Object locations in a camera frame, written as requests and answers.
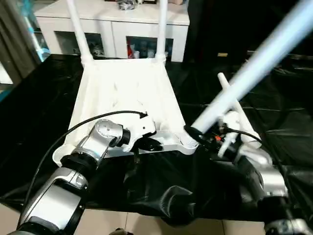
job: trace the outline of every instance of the white pole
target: white pole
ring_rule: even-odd
[[[271,35],[257,49],[257,53],[243,65],[230,81],[230,88],[221,91],[202,112],[192,127],[205,133],[216,120],[226,113],[262,80],[313,28],[313,0],[301,0],[284,18]],[[193,140],[184,143],[195,146]]]
[[[67,0],[67,6],[74,26],[74,32],[77,40],[77,44],[81,53],[82,64],[85,65],[88,62],[93,61],[92,55],[89,51],[88,43],[83,31],[82,25],[80,24],[79,16],[77,13],[76,5],[74,0]]]
[[[166,61],[165,57],[165,33],[167,22],[167,0],[160,0],[159,20],[158,20],[158,37],[156,46],[156,59],[162,62]]]

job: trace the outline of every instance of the cabinet door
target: cabinet door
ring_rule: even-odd
[[[112,22],[112,27],[116,57],[128,58],[131,49],[139,51],[140,57],[145,58],[149,50],[156,50],[158,24]],[[188,26],[185,25],[167,25],[166,51],[171,61],[183,60],[187,31]]]
[[[79,54],[72,22],[68,18],[37,17],[52,54]],[[93,55],[116,57],[110,21],[80,20]]]

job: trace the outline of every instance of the white cabinet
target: white cabinet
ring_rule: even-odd
[[[157,38],[159,5],[143,4],[129,11],[118,10],[115,2],[76,0],[89,47],[104,51],[105,57],[127,58],[127,38],[141,37],[152,43]],[[66,0],[58,0],[35,12],[46,43],[53,54],[73,54],[77,46]],[[189,27],[187,5],[168,5],[166,38],[169,58],[182,61]]]
[[[37,17],[37,21],[52,54],[75,53],[78,46],[70,18]],[[96,38],[96,35],[88,34],[98,34],[97,46],[104,51],[105,57],[116,57],[110,21],[81,20],[81,24],[87,40],[92,36]]]
[[[153,23],[128,23],[112,22],[113,38],[115,43],[116,57],[127,58],[127,37],[142,37],[157,39],[158,25]],[[181,62],[184,57],[188,27],[184,25],[167,25],[167,39],[173,39],[170,57],[172,61]]]

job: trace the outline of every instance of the black cable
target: black cable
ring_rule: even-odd
[[[245,131],[240,131],[240,130],[234,130],[234,129],[231,129],[229,127],[226,128],[226,132],[235,132],[235,133],[238,133],[238,134],[242,134],[242,135],[246,135],[246,136],[250,136],[251,138],[254,138],[256,141],[258,141],[260,144],[263,145],[263,142],[260,138],[248,133],[248,132],[245,132]]]
[[[142,112],[138,112],[138,111],[128,111],[128,110],[125,110],[125,111],[115,111],[115,112],[110,112],[110,113],[106,113],[106,114],[101,114],[101,115],[97,115],[95,117],[91,117],[91,118],[88,118],[86,119],[85,121],[82,121],[78,124],[76,124],[75,126],[73,126],[72,128],[70,128],[68,131],[66,131],[63,135],[61,135],[52,145],[51,147],[46,151],[46,153],[44,154],[44,156],[41,158],[39,164],[38,164],[38,167],[35,171],[35,174],[31,180],[31,183],[29,185],[29,188],[27,190],[27,193],[26,193],[26,197],[25,197],[25,200],[24,200],[24,204],[23,204],[23,208],[22,208],[22,211],[21,211],[21,215],[19,217],[19,221],[18,221],[18,225],[17,225],[17,228],[20,226],[20,223],[21,223],[21,218],[22,218],[22,213],[23,211],[25,210],[26,208],[26,205],[29,201],[29,197],[30,197],[30,193],[31,193],[31,190],[35,184],[35,181],[36,181],[36,178],[37,178],[37,175],[39,173],[39,170],[42,166],[42,164],[44,163],[45,159],[47,158],[48,154],[50,153],[50,151],[55,147],[55,145],[57,145],[65,136],[67,136],[69,133],[71,133],[72,131],[76,130],[78,127],[88,123],[88,122],[91,122],[93,120],[96,120],[98,118],[103,118],[103,117],[106,117],[106,116],[111,116],[111,115],[115,115],[115,114],[139,114],[140,115],[140,118],[143,118],[146,116],[146,114],[142,113]]]

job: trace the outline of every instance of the white tube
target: white tube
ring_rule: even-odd
[[[159,20],[158,20],[158,36],[156,46],[156,59],[162,62],[166,61],[165,57],[165,33],[167,22],[167,0],[160,0]]]
[[[92,55],[89,51],[88,43],[83,31],[82,25],[80,24],[79,16],[77,13],[76,5],[74,0],[67,0],[67,6],[74,26],[74,32],[77,40],[77,44],[81,53],[82,64],[93,61]]]
[[[234,103],[247,94],[269,73],[313,27],[313,0],[302,0],[257,49],[230,81],[230,88],[220,92],[192,127],[205,133]]]
[[[217,77],[219,78],[219,81],[221,83],[223,90],[227,91],[227,89],[229,89],[230,85],[229,85],[226,77],[224,76],[224,74],[222,72],[220,72],[217,75]],[[253,129],[249,119],[247,118],[243,108],[241,107],[240,103],[237,100],[233,103],[233,108],[239,114],[240,130],[248,132],[257,138],[260,138],[259,134],[254,131],[254,129]],[[258,148],[261,146],[261,144],[259,142],[257,142],[254,138],[252,138],[250,136],[241,135],[241,140],[244,143],[253,142],[253,146],[255,148]]]

